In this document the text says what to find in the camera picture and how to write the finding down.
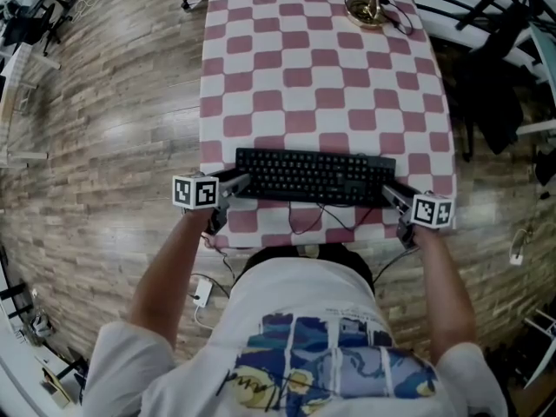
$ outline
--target pink and white checkered tablecloth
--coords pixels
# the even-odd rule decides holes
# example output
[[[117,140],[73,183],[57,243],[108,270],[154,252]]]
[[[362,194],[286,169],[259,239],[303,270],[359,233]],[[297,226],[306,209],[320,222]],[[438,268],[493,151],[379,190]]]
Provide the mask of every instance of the pink and white checkered tablecloth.
[[[455,194],[453,136],[440,71],[413,0],[415,32],[362,30],[344,0],[209,0],[202,52],[201,170],[234,166],[237,147],[393,157],[419,190]],[[389,11],[396,17],[396,11]],[[293,203],[295,230],[320,209]],[[348,227],[366,208],[328,207]],[[377,209],[355,231],[326,213],[291,233],[285,202],[236,199],[219,247],[378,240],[398,216]]]

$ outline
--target power adapter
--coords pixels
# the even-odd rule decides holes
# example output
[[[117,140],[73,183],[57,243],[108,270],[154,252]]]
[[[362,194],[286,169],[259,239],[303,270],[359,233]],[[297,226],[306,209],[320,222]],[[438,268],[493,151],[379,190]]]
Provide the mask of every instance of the power adapter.
[[[197,290],[195,291],[195,299],[193,300],[193,303],[199,308],[207,307],[211,290],[212,282],[201,278],[197,284]]]

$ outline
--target black keyboard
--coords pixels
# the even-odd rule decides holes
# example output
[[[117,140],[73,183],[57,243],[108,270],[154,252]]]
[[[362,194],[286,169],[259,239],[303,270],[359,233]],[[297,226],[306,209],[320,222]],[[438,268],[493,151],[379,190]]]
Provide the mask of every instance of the black keyboard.
[[[251,183],[238,197],[388,207],[382,185],[394,180],[395,159],[291,149],[237,149],[235,167]]]

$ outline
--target cable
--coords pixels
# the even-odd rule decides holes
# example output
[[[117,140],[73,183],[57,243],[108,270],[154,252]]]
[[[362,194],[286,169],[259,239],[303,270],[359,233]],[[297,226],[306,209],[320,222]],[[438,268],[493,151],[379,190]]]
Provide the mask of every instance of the cable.
[[[222,263],[224,264],[224,266],[226,266],[229,270],[229,273],[232,274],[232,279],[233,279],[233,284],[235,284],[235,273],[234,270],[232,269],[232,266],[230,266],[228,264],[228,262],[226,261],[226,258],[228,258],[228,254],[226,252],[222,252],[218,247],[213,246],[210,243],[210,239],[206,236],[206,235],[201,235],[201,238],[205,241],[205,247],[206,248],[210,248],[211,250],[215,250],[217,254],[219,254],[222,257]]]
[[[384,266],[382,268],[382,270],[379,272],[378,275],[376,275],[376,278],[374,278],[373,282],[376,283],[378,281],[378,279],[381,277],[381,275],[386,271],[387,268],[389,268],[390,266],[392,266],[394,263],[396,263],[397,261],[399,261],[401,258],[404,258],[410,254],[415,253],[417,250],[419,250],[419,248],[410,248],[409,250],[404,250],[403,252],[401,252],[398,256],[396,256],[395,258],[393,258],[392,261],[390,261],[386,266]]]
[[[89,14],[93,8],[95,8],[96,4],[101,0],[77,0],[75,7],[76,7],[76,14],[73,16],[72,23],[76,23]]]
[[[199,326],[201,326],[202,328],[205,329],[210,329],[210,330],[215,330],[214,328],[212,328],[211,326],[207,326],[206,324],[202,324],[199,319],[197,318],[197,314],[199,313],[199,306],[197,306],[197,308],[195,309],[195,313],[193,314],[193,319],[195,320],[195,323],[197,323]]]
[[[327,212],[330,216],[332,216],[348,232],[353,232],[356,228],[358,228],[367,219],[367,216],[369,216],[374,209],[374,208],[371,207],[369,210],[367,210],[367,213],[359,220],[359,222],[357,222],[357,224],[355,224],[353,227],[348,227],[342,221],[340,221],[340,218],[338,216],[336,216],[334,213],[326,210],[325,206],[323,206],[321,204],[317,204],[317,205],[319,207],[321,207],[322,210]]]
[[[526,235],[526,237],[530,235],[530,233],[529,233],[527,230],[525,230],[524,228],[520,228],[517,232],[515,232],[515,235],[513,236],[513,239],[512,239],[512,243],[510,244],[510,248],[509,248],[509,250],[508,250],[508,259],[509,259],[509,260],[512,259],[513,244],[515,244],[515,240],[517,240],[517,238],[518,238],[520,232],[523,232],[523,233]],[[521,247],[520,247],[520,249],[518,250],[517,256],[520,256],[521,250],[523,249],[523,246],[524,246],[525,244],[526,244],[525,242],[523,242],[523,243],[521,244]]]
[[[320,208],[321,208],[321,212],[319,213],[319,216],[316,218],[316,220],[314,220],[314,222],[307,227],[305,230],[303,230],[302,232],[298,232],[294,230],[294,226],[292,225],[292,202],[288,202],[288,223],[289,223],[289,227],[292,229],[292,233],[294,235],[303,235],[305,232],[308,232],[311,228],[313,228],[318,221],[321,220],[322,218],[322,214],[324,213],[324,208],[320,205],[317,204]]]
[[[384,11],[384,17],[403,35],[405,36],[411,36],[414,31],[414,24],[411,22],[411,19],[409,18],[409,16],[406,14],[406,12],[400,8],[400,6],[398,6],[396,3],[392,3],[390,0],[381,0],[381,3],[384,6],[394,6],[399,12],[401,12],[403,14],[403,16],[406,18],[406,20],[409,22],[409,28],[407,26],[404,26],[401,22],[398,22],[397,20],[393,19],[392,17],[390,17],[386,11]]]
[[[378,2],[382,5],[382,6],[394,6],[399,12],[401,12],[401,14],[403,14],[403,16],[406,18],[407,22],[409,23],[409,28],[404,26],[401,22],[393,19],[392,17],[390,17],[386,11],[382,11],[382,13],[384,14],[384,17],[403,35],[405,36],[411,36],[415,29],[414,29],[414,24],[411,22],[411,19],[409,18],[409,16],[406,14],[406,12],[400,8],[400,6],[398,6],[396,3],[392,2],[391,0],[378,0]]]

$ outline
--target electrical cord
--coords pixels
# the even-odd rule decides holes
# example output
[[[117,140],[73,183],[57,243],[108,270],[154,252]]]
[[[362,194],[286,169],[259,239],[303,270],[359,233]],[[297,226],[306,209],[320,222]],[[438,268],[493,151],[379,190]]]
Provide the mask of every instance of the electrical cord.
[[[232,266],[230,266],[229,263],[226,261],[226,258],[228,258],[228,254],[226,252],[222,252],[222,250],[219,249],[218,247],[213,246],[210,243],[210,239],[206,235],[201,235],[201,238],[205,241],[205,247],[206,248],[210,248],[211,250],[214,250],[218,255],[220,255],[222,257],[222,263],[229,270],[229,273],[232,274],[232,279],[234,281],[233,284],[235,284],[234,270],[232,269]]]
[[[419,250],[419,248],[410,248],[409,250],[404,250],[403,252],[401,252],[398,256],[396,256],[395,258],[393,258],[392,261],[390,261],[386,266],[384,266],[381,271],[379,272],[379,274],[376,275],[376,277],[373,279],[373,282],[377,282],[379,280],[379,278],[381,277],[381,275],[393,264],[395,264],[396,262],[398,262],[400,259],[405,258],[406,256],[410,255],[410,254],[414,254],[417,250]]]
[[[195,313],[193,314],[193,319],[195,320],[195,323],[197,323],[199,326],[201,326],[202,328],[205,329],[210,329],[210,330],[215,330],[214,328],[212,328],[211,326],[207,326],[206,324],[203,324],[199,321],[199,318],[197,317],[197,314],[199,313],[199,306],[197,306],[197,308],[195,309]]]
[[[392,2],[391,0],[378,0],[380,2],[380,4],[382,6],[394,6],[399,12],[401,12],[401,14],[403,14],[403,16],[406,18],[407,22],[409,23],[409,28],[407,26],[405,26],[403,23],[399,22],[398,20],[395,20],[394,18],[390,17],[386,11],[382,11],[382,13],[384,14],[384,17],[404,36],[411,36],[414,31],[414,24],[411,22],[411,19],[409,18],[409,16],[406,14],[406,12],[400,8],[400,6],[398,6],[396,3]]]
[[[311,228],[313,228],[317,224],[318,221],[321,220],[323,213],[324,213],[324,208],[321,207],[321,212],[319,213],[318,217],[314,220],[314,222],[305,230],[299,232],[297,230],[294,230],[294,225],[292,224],[292,203],[288,202],[288,223],[289,223],[289,227],[292,229],[292,233],[294,235],[303,235],[304,233],[308,232]]]
[[[348,227],[346,224],[344,224],[340,218],[338,216],[336,216],[334,213],[330,212],[329,210],[326,209],[326,206],[324,206],[323,204],[316,204],[317,206],[319,206],[319,208],[321,209],[321,212],[319,213],[318,217],[316,218],[316,220],[314,220],[314,222],[307,228],[305,228],[304,230],[297,231],[294,230],[294,225],[292,224],[292,203],[288,202],[288,223],[289,223],[289,227],[291,228],[291,231],[294,235],[303,235],[304,233],[308,232],[311,228],[313,228],[318,221],[321,220],[322,218],[322,214],[324,212],[327,212],[330,216],[332,216],[345,230],[347,230],[348,232],[353,232],[356,228],[358,228],[366,219],[367,217],[371,214],[371,212],[373,211],[373,208],[370,208],[367,213],[359,220],[359,222],[357,222],[357,224],[355,224],[353,227]],[[334,205],[334,204],[329,204],[332,207],[337,207],[339,209],[346,209],[349,207],[353,207],[353,205]]]
[[[340,221],[340,218],[338,216],[336,216],[334,213],[330,212],[329,210],[326,210],[326,207],[324,205],[322,205],[322,204],[317,204],[317,205],[319,207],[321,207],[321,209],[323,211],[327,212],[330,216],[332,216],[348,232],[353,232],[356,228],[358,228],[367,219],[367,217],[371,214],[371,212],[373,211],[373,208],[371,207],[369,210],[367,210],[367,213],[359,220],[359,222],[357,222],[357,224],[355,224],[353,227],[348,227],[342,221]],[[332,207],[342,207],[344,209],[346,207],[353,207],[353,206],[334,205]]]
[[[515,235],[513,236],[513,239],[512,239],[512,243],[510,244],[510,248],[509,248],[509,250],[508,250],[508,259],[509,259],[509,260],[512,259],[513,245],[515,244],[515,241],[518,239],[518,236],[520,235],[520,232],[523,232],[523,233],[526,235],[526,237],[529,236],[529,235],[531,234],[530,232],[528,232],[528,231],[525,230],[524,228],[520,228],[520,229],[518,229],[517,232],[515,232]],[[523,244],[521,244],[521,247],[520,247],[520,249],[518,250],[517,256],[520,256],[521,250],[523,249],[523,246],[524,246],[525,244],[526,244],[525,242],[523,242]]]
[[[411,36],[414,31],[414,24],[411,22],[411,19],[409,18],[409,16],[406,14],[406,12],[400,8],[400,6],[398,6],[396,3],[392,3],[390,0],[381,0],[381,4],[383,6],[394,6],[399,12],[401,12],[401,14],[403,14],[403,16],[406,18],[407,22],[409,23],[409,28],[407,26],[405,26],[402,22],[398,22],[397,20],[393,19],[392,17],[390,17],[386,11],[384,11],[384,17],[403,35],[405,36]]]

